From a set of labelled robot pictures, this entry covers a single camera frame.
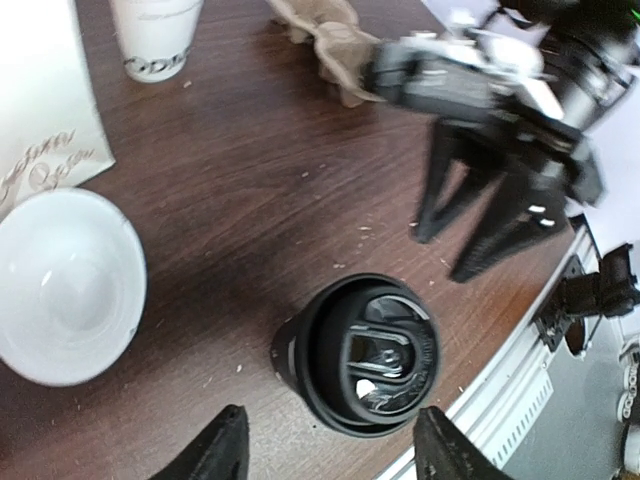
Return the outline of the black plastic cup lid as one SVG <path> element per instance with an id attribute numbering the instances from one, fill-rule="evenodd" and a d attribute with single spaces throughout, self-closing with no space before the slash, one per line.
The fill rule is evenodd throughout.
<path id="1" fill-rule="evenodd" d="M 381 274 L 345 277 L 327 288 L 310 319 L 312 386 L 338 428 L 379 437 L 423 406 L 439 369 L 439 337 L 424 302 Z"/>

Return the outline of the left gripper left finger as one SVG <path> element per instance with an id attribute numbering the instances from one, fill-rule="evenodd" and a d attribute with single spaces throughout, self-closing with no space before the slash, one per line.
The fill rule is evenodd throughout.
<path id="1" fill-rule="evenodd" d="M 230 404 L 150 479 L 244 480 L 248 478 L 249 459 L 246 409 Z"/>

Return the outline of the white ceramic bowl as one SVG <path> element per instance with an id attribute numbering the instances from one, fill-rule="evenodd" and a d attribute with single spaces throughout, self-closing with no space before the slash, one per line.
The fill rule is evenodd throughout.
<path id="1" fill-rule="evenodd" d="M 35 195 L 1 222 L 1 360 L 34 383 L 75 386 L 132 342 L 147 268 L 129 219 L 79 188 Z"/>

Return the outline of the cardboard cup carrier tray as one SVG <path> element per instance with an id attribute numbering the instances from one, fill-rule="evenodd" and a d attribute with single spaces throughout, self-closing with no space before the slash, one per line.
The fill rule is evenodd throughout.
<path id="1" fill-rule="evenodd" d="M 360 28 L 359 16 L 343 0 L 268 0 L 274 21 L 294 44 L 312 43 L 319 76 L 335 85 L 347 108 L 381 97 L 363 87 L 363 69 L 381 40 Z"/>

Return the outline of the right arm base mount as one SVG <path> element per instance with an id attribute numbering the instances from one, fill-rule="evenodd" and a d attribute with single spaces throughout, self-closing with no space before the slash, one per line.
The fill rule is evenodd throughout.
<path id="1" fill-rule="evenodd" d="M 584 325 L 588 317 L 623 317 L 638 305 L 639 260 L 635 247 L 626 243 L 600 258 L 592 273 L 571 255 L 533 320 L 542 343 L 554 353 L 573 325 Z"/>

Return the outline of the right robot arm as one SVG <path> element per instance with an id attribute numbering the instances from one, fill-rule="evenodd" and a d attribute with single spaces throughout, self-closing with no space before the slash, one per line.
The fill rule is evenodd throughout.
<path id="1" fill-rule="evenodd" d="M 502 1 L 496 11 L 547 32 L 531 45 L 458 11 L 443 34 L 378 44 L 362 70 L 367 92 L 435 116 L 418 243 L 495 186 L 450 271 L 457 283 L 562 232 L 568 201 L 600 201 L 587 131 L 636 84 L 637 2 Z"/>

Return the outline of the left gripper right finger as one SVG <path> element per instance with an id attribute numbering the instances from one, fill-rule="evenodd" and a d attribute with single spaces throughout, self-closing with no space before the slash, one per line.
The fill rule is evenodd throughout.
<path id="1" fill-rule="evenodd" d="M 421 409 L 413 428 L 419 480 L 512 480 L 494 466 L 437 406 Z"/>

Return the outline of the white paper takeout bag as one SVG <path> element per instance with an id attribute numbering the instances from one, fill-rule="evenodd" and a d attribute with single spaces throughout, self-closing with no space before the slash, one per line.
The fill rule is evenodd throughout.
<path id="1" fill-rule="evenodd" d="M 1 4 L 1 213 L 78 186 L 115 163 L 97 109 L 76 5 Z"/>

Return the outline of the white cup holding straws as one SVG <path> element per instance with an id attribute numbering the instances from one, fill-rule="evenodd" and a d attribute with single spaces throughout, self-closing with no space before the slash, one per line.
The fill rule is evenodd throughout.
<path id="1" fill-rule="evenodd" d="M 111 13 L 125 72 L 141 83 L 159 83 L 184 67 L 202 0 L 112 0 Z"/>

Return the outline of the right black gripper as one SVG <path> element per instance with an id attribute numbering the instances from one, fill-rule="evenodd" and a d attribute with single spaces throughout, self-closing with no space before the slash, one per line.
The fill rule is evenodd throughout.
<path id="1" fill-rule="evenodd" d="M 364 67 L 364 88 L 403 108 L 435 114 L 425 183 L 414 219 L 415 241 L 427 244 L 449 227 L 505 166 L 491 137 L 522 121 L 534 138 L 570 162 L 568 196 L 595 205 L 603 181 L 589 141 L 564 118 L 553 120 L 476 71 L 455 66 L 403 42 L 384 41 Z M 449 278 L 466 283 L 499 262 L 560 234 L 564 167 L 522 168 L 504 176 L 459 254 Z"/>

